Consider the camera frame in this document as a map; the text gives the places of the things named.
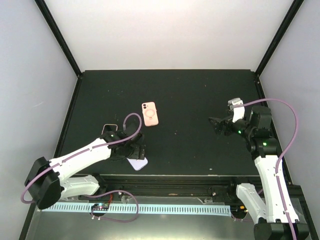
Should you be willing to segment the lilac phone case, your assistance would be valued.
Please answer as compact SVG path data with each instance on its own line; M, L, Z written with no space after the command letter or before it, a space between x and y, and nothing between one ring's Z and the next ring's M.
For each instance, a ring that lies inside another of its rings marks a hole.
M132 166L135 171L139 171L144 168L148 164L148 159L145 157L144 159L130 159L128 158L127 161Z

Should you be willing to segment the pink phone case with ring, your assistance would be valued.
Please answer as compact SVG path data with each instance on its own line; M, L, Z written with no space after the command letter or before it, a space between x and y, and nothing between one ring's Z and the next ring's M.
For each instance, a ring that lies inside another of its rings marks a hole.
M157 108L153 101L144 102L141 105L142 107L142 116L144 120L144 125L146 127L152 127L159 124Z

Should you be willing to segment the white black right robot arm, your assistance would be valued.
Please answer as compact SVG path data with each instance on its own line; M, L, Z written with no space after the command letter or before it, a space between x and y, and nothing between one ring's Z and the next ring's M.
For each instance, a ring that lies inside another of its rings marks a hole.
M216 134L237 134L246 142L258 170L264 197L250 183L234 184L227 189L228 198L242 201L254 221L256 240L305 240L309 227L300 221L292 205L283 174L283 161L278 156L279 142L271 136L271 110L255 105L249 120L243 107L233 108L225 118L209 117Z

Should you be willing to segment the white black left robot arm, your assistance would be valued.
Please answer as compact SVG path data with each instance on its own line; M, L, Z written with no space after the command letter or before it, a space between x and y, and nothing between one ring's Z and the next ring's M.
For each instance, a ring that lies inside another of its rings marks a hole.
M51 160L36 159L24 182L31 201L44 210L69 197L88 195L103 199L108 188L98 174L84 177L75 174L105 160L144 160L143 137L141 130L131 124L123 130L106 130L93 142L67 155Z

